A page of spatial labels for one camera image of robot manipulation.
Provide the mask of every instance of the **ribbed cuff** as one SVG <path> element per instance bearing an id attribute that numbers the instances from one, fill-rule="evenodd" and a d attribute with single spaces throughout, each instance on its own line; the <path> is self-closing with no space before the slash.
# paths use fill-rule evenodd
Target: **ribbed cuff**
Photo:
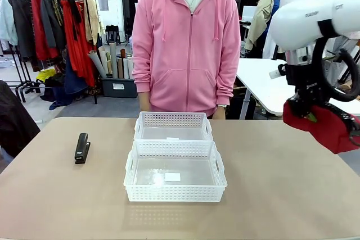
<path id="1" fill-rule="evenodd" d="M 217 105 L 230 105 L 230 98 L 228 96 L 218 96 Z"/>
<path id="2" fill-rule="evenodd" d="M 149 83 L 136 83 L 136 88 L 138 93 L 149 92 L 150 84 Z"/>

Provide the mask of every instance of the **red cloth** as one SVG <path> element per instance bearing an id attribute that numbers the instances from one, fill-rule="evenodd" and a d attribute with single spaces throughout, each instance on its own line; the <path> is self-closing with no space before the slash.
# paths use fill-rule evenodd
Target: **red cloth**
<path id="1" fill-rule="evenodd" d="M 316 123 L 306 118 L 294 116 L 287 101 L 283 107 L 283 121 L 293 128 L 310 132 L 320 144 L 334 154 L 359 148 L 350 141 L 347 128 L 337 115 L 318 106 L 313 106 L 311 112 L 317 119 Z M 360 143 L 358 137 L 354 137 L 354 140 Z"/>
<path id="2" fill-rule="evenodd" d="M 33 10 L 33 25 L 35 36 L 35 51 L 39 60 L 45 61 L 59 55 L 57 48 L 50 48 L 45 36 L 43 22 L 41 20 L 40 3 L 41 0 L 31 0 Z"/>
<path id="3" fill-rule="evenodd" d="M 84 3 L 76 2 L 76 6 L 81 15 L 81 22 L 77 23 L 71 13 L 70 4 L 67 0 L 60 1 L 64 12 L 65 35 L 67 41 L 67 50 L 71 59 L 71 66 L 77 76 L 85 78 L 88 86 L 95 86 L 94 63 L 88 56 L 94 46 L 86 40 L 84 23 Z"/>

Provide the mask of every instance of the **hoodie pocket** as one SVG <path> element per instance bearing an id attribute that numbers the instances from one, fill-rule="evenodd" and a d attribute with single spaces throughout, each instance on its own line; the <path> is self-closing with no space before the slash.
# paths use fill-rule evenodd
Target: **hoodie pocket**
<path id="1" fill-rule="evenodd" d="M 158 81 L 154 81 L 150 103 L 165 111 L 185 111 L 186 70 L 168 70 Z"/>
<path id="2" fill-rule="evenodd" d="M 206 69 L 190 70 L 188 110 L 204 112 L 216 107 L 216 80 Z"/>

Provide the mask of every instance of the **blue jeans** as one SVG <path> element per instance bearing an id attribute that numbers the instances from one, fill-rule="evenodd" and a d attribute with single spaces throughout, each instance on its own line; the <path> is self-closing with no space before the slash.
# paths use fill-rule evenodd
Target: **blue jeans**
<path id="1" fill-rule="evenodd" d="M 12 156 L 10 156 L 10 155 L 5 151 L 5 149 L 2 148 L 1 146 L 0 146 L 0 152 L 1 152 L 2 157 L 3 157 L 4 160 L 5 160 L 5 163 L 6 163 L 6 164 L 10 164 L 11 161 L 14 160 L 14 158 L 13 158 Z"/>

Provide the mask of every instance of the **hoodie drawstring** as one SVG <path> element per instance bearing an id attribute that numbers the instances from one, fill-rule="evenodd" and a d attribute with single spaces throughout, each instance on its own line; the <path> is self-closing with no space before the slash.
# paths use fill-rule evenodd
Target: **hoodie drawstring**
<path id="1" fill-rule="evenodd" d="M 219 40 L 219 0 L 216 0 L 216 12 L 215 12 L 215 33 L 214 33 L 214 40 Z"/>
<path id="2" fill-rule="evenodd" d="M 164 7 L 163 7 L 163 42 L 166 42 L 167 40 L 165 39 L 165 35 L 167 33 L 167 21 L 166 21 L 166 17 L 165 17 L 165 8 L 166 8 L 166 4 L 167 0 L 164 0 Z"/>

